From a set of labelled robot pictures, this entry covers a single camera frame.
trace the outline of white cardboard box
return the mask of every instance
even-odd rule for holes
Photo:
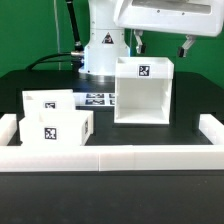
[[[118,58],[115,123],[169,124],[173,70],[168,58]]]
[[[75,110],[75,97],[72,90],[23,91],[25,117],[38,116],[45,109]]]
[[[93,111],[45,110],[38,119],[25,117],[19,122],[24,145],[85,145],[93,133]]]

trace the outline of black tabletop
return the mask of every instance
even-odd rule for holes
[[[114,84],[70,71],[13,71],[0,79],[0,115],[23,117],[22,90],[114,92]],[[199,115],[224,120],[224,90],[203,76],[176,73],[170,125],[115,125],[113,108],[94,110],[87,145],[210,144]],[[12,144],[19,144],[19,136]],[[1,173],[0,223],[222,224],[223,171]]]

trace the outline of green background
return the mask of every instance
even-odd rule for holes
[[[57,0],[61,51],[73,49],[73,39],[67,6]],[[88,0],[74,1],[83,44],[89,40]],[[53,0],[0,1],[0,77],[9,71],[24,69],[36,59],[57,52]],[[129,44],[130,31],[126,31]],[[145,56],[169,57],[176,71],[196,72],[224,88],[224,31],[216,38],[198,37],[188,57],[176,57],[184,35],[145,32]],[[41,65],[40,69],[58,69],[58,65]]]

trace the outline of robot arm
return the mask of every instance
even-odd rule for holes
[[[220,34],[224,21],[223,0],[120,0],[114,21],[117,26],[134,30],[187,34],[178,55],[186,57],[196,36]],[[136,39],[138,53],[141,41]]]

